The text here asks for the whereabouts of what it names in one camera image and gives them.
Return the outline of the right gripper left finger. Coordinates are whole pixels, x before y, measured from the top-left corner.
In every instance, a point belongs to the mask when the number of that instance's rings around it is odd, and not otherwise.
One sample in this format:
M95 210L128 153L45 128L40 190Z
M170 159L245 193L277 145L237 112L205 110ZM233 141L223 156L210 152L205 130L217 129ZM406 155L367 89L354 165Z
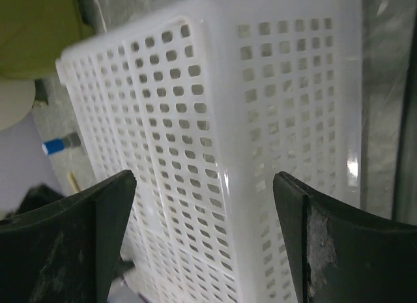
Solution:
M123 170L1 220L1 301L106 302L136 186Z

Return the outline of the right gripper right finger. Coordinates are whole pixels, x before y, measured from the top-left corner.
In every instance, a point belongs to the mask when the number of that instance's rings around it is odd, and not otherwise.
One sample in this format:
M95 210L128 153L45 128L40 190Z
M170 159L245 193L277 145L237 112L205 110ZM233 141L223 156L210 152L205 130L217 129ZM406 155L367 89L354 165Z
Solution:
M415 302L416 227L325 195L286 172L274 200L299 302Z

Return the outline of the white perforated basket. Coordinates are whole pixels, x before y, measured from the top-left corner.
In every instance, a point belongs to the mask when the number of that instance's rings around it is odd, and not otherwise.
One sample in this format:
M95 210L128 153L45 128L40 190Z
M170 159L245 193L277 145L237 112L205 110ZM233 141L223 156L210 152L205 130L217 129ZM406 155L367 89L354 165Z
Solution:
M362 0L160 0L56 62L151 302L295 302L272 190L360 205Z

